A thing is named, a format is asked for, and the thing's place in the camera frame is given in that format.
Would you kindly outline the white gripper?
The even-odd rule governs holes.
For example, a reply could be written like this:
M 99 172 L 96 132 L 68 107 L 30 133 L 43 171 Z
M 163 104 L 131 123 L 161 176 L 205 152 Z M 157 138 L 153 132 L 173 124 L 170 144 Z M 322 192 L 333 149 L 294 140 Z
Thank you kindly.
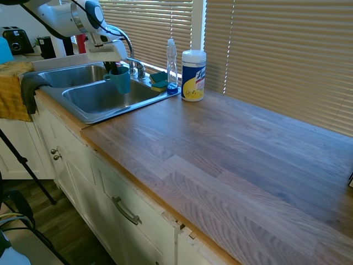
M 85 49 L 87 56 L 91 61 L 103 62 L 107 73 L 111 71 L 112 75 L 121 74 L 121 71 L 119 70 L 120 66 L 117 65 L 116 62 L 127 59 L 127 51 L 121 40 L 114 40 L 113 42 L 101 46 L 94 46 L 87 41 L 85 43 Z

